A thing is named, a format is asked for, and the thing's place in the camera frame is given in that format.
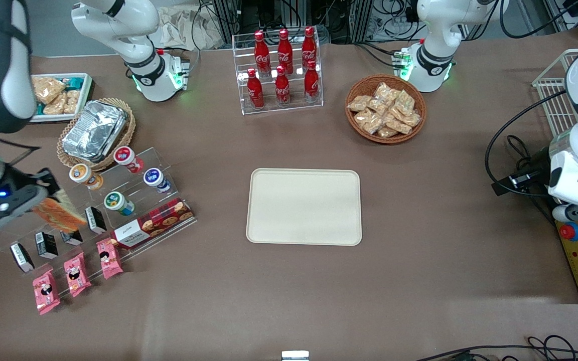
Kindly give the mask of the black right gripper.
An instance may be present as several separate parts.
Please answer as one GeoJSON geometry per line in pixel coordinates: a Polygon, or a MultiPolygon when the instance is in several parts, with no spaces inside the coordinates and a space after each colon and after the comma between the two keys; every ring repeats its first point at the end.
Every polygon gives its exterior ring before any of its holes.
{"type": "Polygon", "coordinates": [[[35,174],[24,173],[19,169],[11,169],[10,176],[12,179],[10,188],[13,194],[26,186],[40,187],[48,192],[51,199],[55,199],[63,206],[71,206],[71,199],[59,186],[50,169],[41,169],[39,173],[35,174]]]}

